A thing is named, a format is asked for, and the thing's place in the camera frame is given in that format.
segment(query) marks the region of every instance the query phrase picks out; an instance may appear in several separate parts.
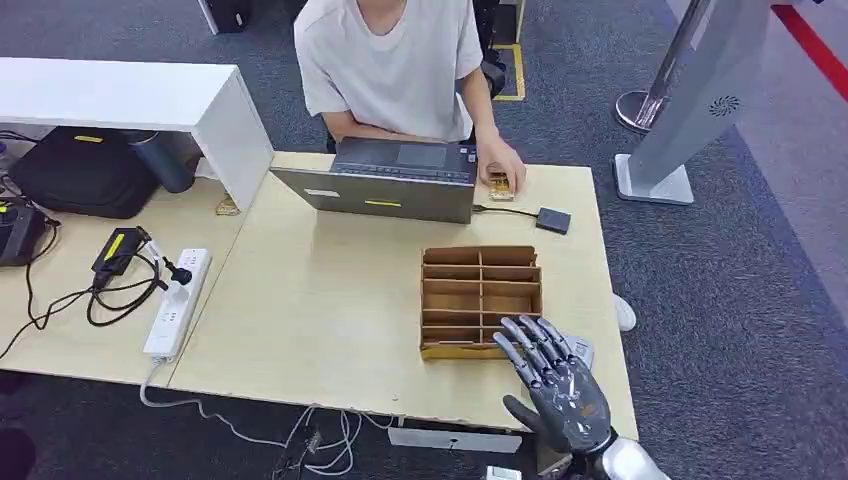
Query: small gold object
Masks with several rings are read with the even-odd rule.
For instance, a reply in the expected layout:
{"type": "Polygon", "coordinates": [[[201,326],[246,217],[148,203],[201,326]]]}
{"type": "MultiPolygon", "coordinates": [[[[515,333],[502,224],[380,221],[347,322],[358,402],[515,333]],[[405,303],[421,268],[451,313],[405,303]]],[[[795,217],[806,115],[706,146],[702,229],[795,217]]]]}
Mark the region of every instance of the small gold object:
{"type": "Polygon", "coordinates": [[[515,195],[509,191],[509,179],[503,172],[492,173],[489,177],[489,198],[496,202],[511,202],[515,195]]]}
{"type": "Polygon", "coordinates": [[[218,203],[218,208],[215,209],[215,215],[218,216],[226,216],[226,217],[234,217],[241,213],[241,210],[236,206],[236,202],[233,201],[233,197],[230,194],[227,194],[220,203],[218,203]]]}

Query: stanchion base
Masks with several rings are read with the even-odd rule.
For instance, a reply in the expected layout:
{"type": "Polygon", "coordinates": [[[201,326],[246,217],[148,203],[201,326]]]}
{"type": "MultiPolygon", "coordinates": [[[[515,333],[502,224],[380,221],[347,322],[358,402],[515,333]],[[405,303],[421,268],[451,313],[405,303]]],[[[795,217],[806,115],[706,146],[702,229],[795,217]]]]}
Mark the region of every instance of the stanchion base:
{"type": "MultiPolygon", "coordinates": [[[[636,123],[636,117],[639,116],[639,110],[642,108],[642,103],[645,102],[645,98],[647,98],[647,96],[648,92],[644,90],[634,90],[618,97],[618,100],[615,101],[614,112],[615,119],[618,123],[628,130],[641,133],[642,135],[646,135],[650,132],[653,122],[651,122],[650,125],[639,125],[636,123]]],[[[654,120],[659,118],[660,114],[662,114],[662,111],[670,101],[670,97],[665,97],[663,99],[662,106],[660,106],[659,111],[654,116],[654,120]]]]}
{"type": "Polygon", "coordinates": [[[695,201],[692,186],[686,166],[681,165],[662,182],[653,188],[634,187],[630,183],[630,155],[616,155],[613,162],[615,183],[618,186],[618,196],[624,200],[638,202],[671,203],[675,205],[691,205],[695,201]]]}

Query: cardboard organizer box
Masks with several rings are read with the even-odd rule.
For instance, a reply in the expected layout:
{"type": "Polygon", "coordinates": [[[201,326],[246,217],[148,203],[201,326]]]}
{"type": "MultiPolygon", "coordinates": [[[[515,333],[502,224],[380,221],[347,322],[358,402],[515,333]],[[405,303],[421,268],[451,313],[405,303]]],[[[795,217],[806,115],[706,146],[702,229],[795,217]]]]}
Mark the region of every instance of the cardboard organizer box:
{"type": "Polygon", "coordinates": [[[421,356],[504,358],[502,317],[542,314],[542,271],[531,246],[429,248],[421,262],[421,356]]]}

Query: red stripe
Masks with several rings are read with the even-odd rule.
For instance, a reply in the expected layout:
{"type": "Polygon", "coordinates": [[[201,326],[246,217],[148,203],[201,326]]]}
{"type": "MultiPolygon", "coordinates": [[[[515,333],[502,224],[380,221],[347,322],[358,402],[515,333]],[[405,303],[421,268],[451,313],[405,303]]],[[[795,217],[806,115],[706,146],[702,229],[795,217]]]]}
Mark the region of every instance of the red stripe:
{"type": "Polygon", "coordinates": [[[792,5],[772,5],[777,18],[779,18],[789,33],[810,57],[810,60],[819,67],[833,88],[848,102],[848,69],[836,58],[836,55],[827,48],[827,45],[816,35],[815,30],[810,27],[795,7],[792,5]]]}

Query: speaker grille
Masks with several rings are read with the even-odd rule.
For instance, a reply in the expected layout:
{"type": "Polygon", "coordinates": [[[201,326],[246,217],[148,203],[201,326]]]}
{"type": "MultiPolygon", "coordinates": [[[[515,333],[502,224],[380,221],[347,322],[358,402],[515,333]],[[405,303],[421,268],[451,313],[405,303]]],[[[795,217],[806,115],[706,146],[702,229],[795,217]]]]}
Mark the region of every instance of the speaker grille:
{"type": "Polygon", "coordinates": [[[736,110],[739,110],[739,107],[742,105],[742,101],[739,100],[739,97],[733,95],[724,95],[713,100],[713,103],[710,104],[710,115],[721,118],[730,115],[731,113],[735,113],[736,110]]]}

